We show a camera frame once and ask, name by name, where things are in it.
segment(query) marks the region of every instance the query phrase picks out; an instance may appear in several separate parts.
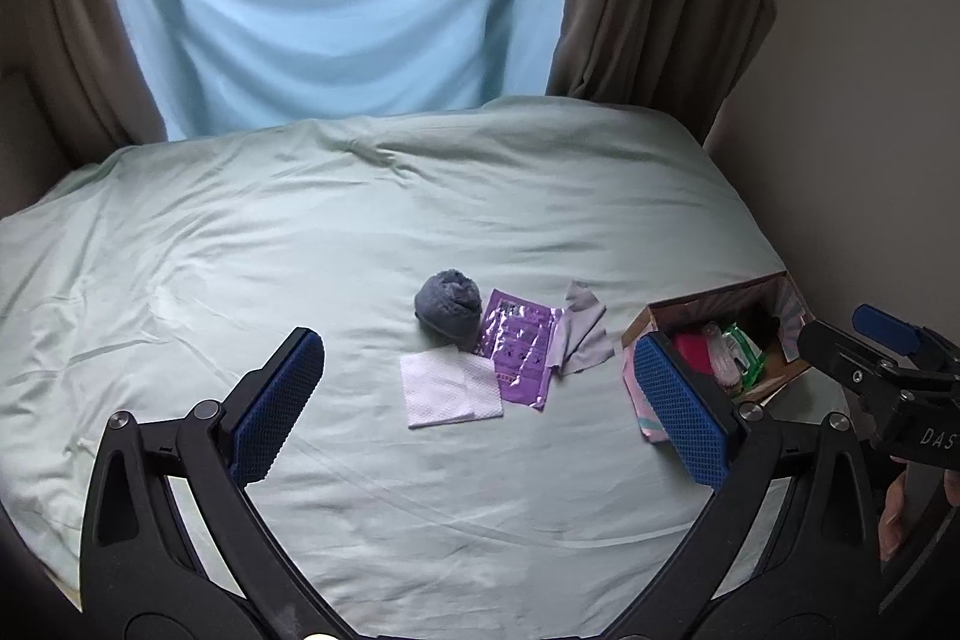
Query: metal bolt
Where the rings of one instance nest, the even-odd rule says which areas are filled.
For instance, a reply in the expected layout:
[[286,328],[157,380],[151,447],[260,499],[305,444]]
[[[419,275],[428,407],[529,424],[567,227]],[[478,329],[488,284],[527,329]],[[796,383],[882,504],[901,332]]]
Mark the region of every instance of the metal bolt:
[[737,412],[740,413],[740,417],[745,421],[758,421],[763,417],[763,408],[760,405],[755,405],[752,402],[744,402],[737,408]]
[[198,402],[195,408],[193,408],[193,416],[205,421],[208,418],[213,418],[219,411],[219,402],[214,402],[212,399],[205,399],[203,402]]
[[123,429],[128,423],[130,423],[130,414],[126,410],[117,410],[107,418],[107,426],[110,429]]
[[830,426],[837,429],[838,432],[846,432],[847,429],[850,429],[850,418],[847,418],[843,413],[831,413]]

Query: gray sock ball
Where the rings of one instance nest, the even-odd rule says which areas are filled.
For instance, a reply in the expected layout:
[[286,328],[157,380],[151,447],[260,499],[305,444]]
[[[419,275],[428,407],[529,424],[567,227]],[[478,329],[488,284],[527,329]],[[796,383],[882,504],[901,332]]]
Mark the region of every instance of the gray sock ball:
[[438,272],[414,297],[416,317],[457,344],[473,338],[483,302],[476,283],[456,269]]

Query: finger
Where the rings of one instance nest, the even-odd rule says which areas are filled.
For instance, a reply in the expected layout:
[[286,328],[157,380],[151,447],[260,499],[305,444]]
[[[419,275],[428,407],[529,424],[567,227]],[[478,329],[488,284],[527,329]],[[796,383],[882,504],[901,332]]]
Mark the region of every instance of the finger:
[[880,538],[880,558],[883,561],[891,560],[896,549],[904,542],[904,525],[901,524],[901,512],[904,511],[904,482],[906,473],[890,483],[887,489],[887,501],[880,515],[880,525],[877,527],[877,536]]
[[960,472],[952,469],[944,472],[944,491],[947,492],[947,501],[952,506],[960,506]]

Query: cardboard box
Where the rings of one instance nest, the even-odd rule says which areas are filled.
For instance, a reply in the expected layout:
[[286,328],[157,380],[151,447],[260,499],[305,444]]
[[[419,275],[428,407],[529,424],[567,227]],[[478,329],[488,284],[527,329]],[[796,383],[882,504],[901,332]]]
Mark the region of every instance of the cardboard box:
[[760,382],[736,397],[735,401],[764,404],[809,367],[804,360],[800,360],[797,338],[803,324],[813,320],[813,315],[789,273],[777,272],[744,283],[654,302],[647,305],[625,330],[621,339],[624,348],[623,380],[634,402],[640,429],[647,439],[659,442],[667,437],[634,376],[634,346],[637,340],[652,330],[669,334],[686,326],[721,319],[757,302],[762,304],[767,313],[779,317],[781,321],[779,351],[768,353]]

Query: purple packet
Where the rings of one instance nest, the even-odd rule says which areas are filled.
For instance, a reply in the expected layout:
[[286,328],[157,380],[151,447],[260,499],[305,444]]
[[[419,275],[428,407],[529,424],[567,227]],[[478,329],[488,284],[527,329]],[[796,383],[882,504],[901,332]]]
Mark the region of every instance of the purple packet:
[[473,352],[493,359],[504,402],[543,410],[550,386],[546,351],[563,310],[493,290]]

